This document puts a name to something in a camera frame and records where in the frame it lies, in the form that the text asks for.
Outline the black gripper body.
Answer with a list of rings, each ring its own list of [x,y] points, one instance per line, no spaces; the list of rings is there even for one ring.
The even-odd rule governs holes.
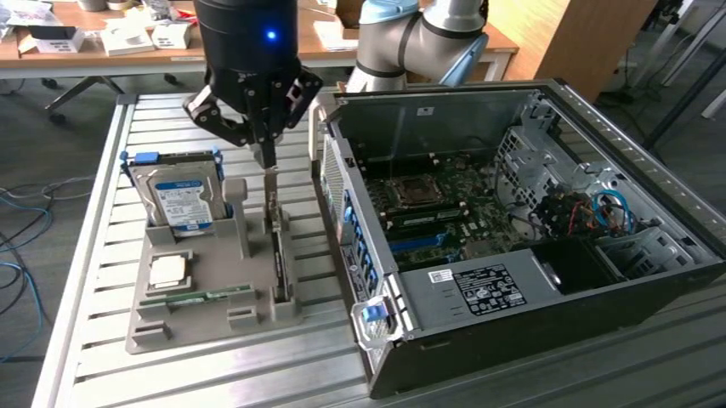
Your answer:
[[[223,116],[241,122],[257,106],[267,125],[272,77],[300,66],[297,3],[196,1],[193,7],[207,61],[204,81]]]

